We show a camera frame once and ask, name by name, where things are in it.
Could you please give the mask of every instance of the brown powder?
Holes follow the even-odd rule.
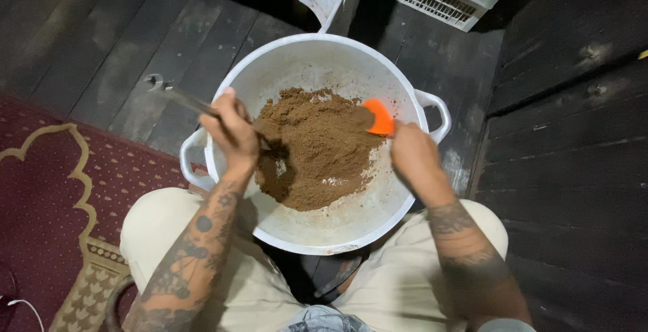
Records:
[[[384,137],[366,132],[373,114],[330,89],[311,93],[282,90],[276,104],[268,101],[257,121],[280,125],[280,146],[264,151],[256,171],[261,191],[298,211],[316,210],[365,189],[371,180],[369,152]]]

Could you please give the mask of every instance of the dark wooden floor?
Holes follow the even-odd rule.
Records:
[[[0,0],[0,90],[177,155],[196,116],[147,94],[143,76],[161,73],[210,101],[256,48],[318,29],[313,16],[292,14],[292,0]],[[446,102],[453,126],[440,145],[443,165],[465,194],[502,31],[466,34],[392,0],[361,0],[349,37]],[[426,113],[438,127],[438,111]],[[297,259],[298,274],[311,279],[327,262]]]

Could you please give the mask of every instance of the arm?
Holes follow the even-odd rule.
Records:
[[[222,123],[201,116],[225,154],[227,171],[166,253],[142,293],[138,331],[186,331],[209,299],[230,249],[235,209],[259,156],[259,140],[234,91],[212,105]]]
[[[396,124],[395,169],[428,207],[441,272],[459,314],[476,330],[491,319],[531,324],[526,300],[506,263],[455,198],[434,141],[414,124]]]

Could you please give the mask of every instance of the beige pants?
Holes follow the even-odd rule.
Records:
[[[184,189],[159,189],[142,196],[128,212],[120,250],[140,292],[201,201]],[[508,237],[497,216],[470,200],[461,204],[504,257]],[[362,264],[349,289],[332,303],[334,308],[358,317],[374,331],[451,328],[452,312],[425,214],[398,226]],[[218,326],[223,331],[276,331],[304,308],[251,235],[242,232],[235,236],[223,280],[212,295],[194,330],[214,331]]]

